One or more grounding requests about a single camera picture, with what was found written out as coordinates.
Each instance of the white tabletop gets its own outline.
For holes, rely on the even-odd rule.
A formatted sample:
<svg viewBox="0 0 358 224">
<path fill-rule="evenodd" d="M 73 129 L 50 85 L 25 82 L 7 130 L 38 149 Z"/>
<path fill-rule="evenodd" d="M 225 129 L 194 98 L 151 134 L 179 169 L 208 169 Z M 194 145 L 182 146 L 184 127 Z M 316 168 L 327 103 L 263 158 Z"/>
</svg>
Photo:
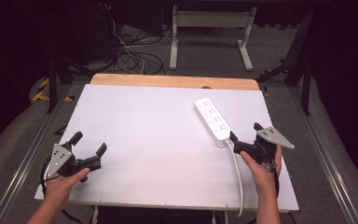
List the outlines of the white tabletop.
<svg viewBox="0 0 358 224">
<path fill-rule="evenodd" d="M 102 169 L 76 184 L 71 203 L 238 210 L 240 192 L 229 147 L 218 147 L 194 111 L 208 97 L 243 142 L 255 139 L 254 123 L 271 126 L 261 91 L 86 85 L 60 144 L 76 132 L 77 159 L 107 150 Z M 244 209 L 257 208 L 251 173 L 239 155 Z M 282 163 L 278 204 L 298 210 Z M 42 199 L 39 188 L 36 199 Z"/>
</svg>

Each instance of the white power strip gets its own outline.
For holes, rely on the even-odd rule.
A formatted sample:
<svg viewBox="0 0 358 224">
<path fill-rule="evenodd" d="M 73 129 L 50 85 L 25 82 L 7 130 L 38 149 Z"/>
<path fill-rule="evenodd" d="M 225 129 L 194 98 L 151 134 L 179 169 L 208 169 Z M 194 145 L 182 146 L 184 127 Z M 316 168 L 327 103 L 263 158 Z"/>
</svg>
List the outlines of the white power strip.
<svg viewBox="0 0 358 224">
<path fill-rule="evenodd" d="M 222 115 L 219 113 L 216 107 L 214 107 L 210 99 L 199 99 L 194 103 L 194 109 L 196 110 L 197 114 L 202 120 L 202 123 L 205 125 L 205 128 L 208 130 L 215 143 L 220 147 L 223 147 L 225 144 L 227 144 L 231 150 L 232 159 L 235 163 L 237 178 L 240 185 L 240 212 L 238 213 L 238 217 L 240 217 L 243 208 L 243 189 L 240 169 L 238 168 L 234 149 L 232 148 L 229 140 L 231 129 L 228 127 L 228 124 L 223 119 Z"/>
<path fill-rule="evenodd" d="M 194 103 L 194 109 L 215 143 L 222 147 L 226 140 L 229 139 L 231 129 L 211 100 L 208 98 L 199 99 Z"/>
</svg>

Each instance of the metal frame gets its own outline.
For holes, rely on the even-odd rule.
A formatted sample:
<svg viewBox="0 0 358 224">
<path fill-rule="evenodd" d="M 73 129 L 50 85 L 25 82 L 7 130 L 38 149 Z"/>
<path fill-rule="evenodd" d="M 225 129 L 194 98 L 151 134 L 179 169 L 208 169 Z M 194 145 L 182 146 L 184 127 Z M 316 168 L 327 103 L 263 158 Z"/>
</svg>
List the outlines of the metal frame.
<svg viewBox="0 0 358 224">
<path fill-rule="evenodd" d="M 5 192 L 5 195 L 0 202 L 0 223 L 4 223 L 11 206 L 16 200 L 17 195 L 20 193 L 22 184 L 30 172 L 32 164 L 34 163 L 40 148 L 43 146 L 48 128 L 51 122 L 54 120 L 54 117 L 60 109 L 60 105 L 64 101 L 65 96 L 69 92 L 70 88 L 70 85 L 65 85 L 62 89 L 60 89 L 60 93 L 58 94 L 58 103 L 56 106 L 54 106 L 51 113 L 46 114 L 45 120 L 43 121 L 42 126 L 39 128 L 33 143 L 29 147 L 28 152 L 22 160 L 20 167 L 13 175 L 10 185 L 7 187 L 7 191 Z"/>
<path fill-rule="evenodd" d="M 253 66 L 246 44 L 252 30 L 255 19 L 256 7 L 252 7 L 250 12 L 204 12 L 204 11 L 178 11 L 177 6 L 173 6 L 172 11 L 172 44 L 170 69 L 175 70 L 178 54 L 178 27 L 246 27 L 242 40 L 238 40 L 243 63 L 247 71 L 253 71 Z"/>
<path fill-rule="evenodd" d="M 348 223 L 358 223 L 358 211 L 353 204 L 351 199 L 351 195 L 348 192 L 347 187 L 345 186 L 344 181 L 342 180 L 341 174 L 339 173 L 336 165 L 334 164 L 333 159 L 330 154 L 324 149 L 324 145 L 322 144 L 321 138 L 315 130 L 315 126 L 313 122 L 303 111 L 303 105 L 300 100 L 299 92 L 295 87 L 289 88 L 290 95 L 292 99 L 295 101 L 296 107 L 298 109 L 298 113 L 301 114 L 302 119 L 307 126 L 308 131 L 310 132 L 310 139 L 312 144 L 314 145 L 314 150 L 316 155 L 318 156 L 319 162 L 324 168 L 324 173 L 326 174 L 327 180 L 330 183 L 331 189 L 335 193 L 337 197 L 337 201 L 341 206 L 342 212 L 347 219 Z"/>
</svg>

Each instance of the power outlet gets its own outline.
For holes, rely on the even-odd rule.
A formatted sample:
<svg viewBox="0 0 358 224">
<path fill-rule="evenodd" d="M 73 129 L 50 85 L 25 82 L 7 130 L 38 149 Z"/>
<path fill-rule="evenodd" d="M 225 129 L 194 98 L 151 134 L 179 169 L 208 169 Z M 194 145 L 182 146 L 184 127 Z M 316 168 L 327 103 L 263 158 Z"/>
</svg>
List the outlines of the power outlet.
<svg viewBox="0 0 358 224">
<path fill-rule="evenodd" d="M 202 98 L 194 103 L 194 110 L 199 115 L 205 128 L 215 143 L 222 147 L 229 138 L 231 129 L 209 98 Z"/>
</svg>

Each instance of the handheld controller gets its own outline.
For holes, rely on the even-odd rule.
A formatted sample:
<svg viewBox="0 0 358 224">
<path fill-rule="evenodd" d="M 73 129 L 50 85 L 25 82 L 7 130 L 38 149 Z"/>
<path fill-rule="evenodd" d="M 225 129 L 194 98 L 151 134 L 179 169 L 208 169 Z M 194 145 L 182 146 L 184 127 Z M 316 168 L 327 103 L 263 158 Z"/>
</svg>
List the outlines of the handheld controller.
<svg viewBox="0 0 358 224">
<path fill-rule="evenodd" d="M 238 137 L 230 132 L 229 138 L 234 143 L 234 152 L 240 154 L 241 151 L 246 151 L 258 164 L 272 171 L 277 167 L 274 161 L 276 145 L 287 148 L 295 148 L 295 146 L 273 127 L 264 129 L 260 124 L 255 123 L 254 129 L 257 135 L 252 145 L 240 142 Z"/>
<path fill-rule="evenodd" d="M 85 160 L 76 159 L 72 152 L 72 146 L 83 137 L 81 132 L 75 135 L 68 142 L 58 145 L 56 144 L 51 153 L 50 166 L 48 168 L 48 179 L 52 178 L 55 174 L 70 176 L 74 175 L 84 168 L 89 168 L 91 171 L 100 169 L 101 157 L 107 149 L 106 143 L 103 143 L 96 152 L 96 156 L 90 157 Z M 83 178 L 81 182 L 86 182 L 87 177 Z"/>
</svg>

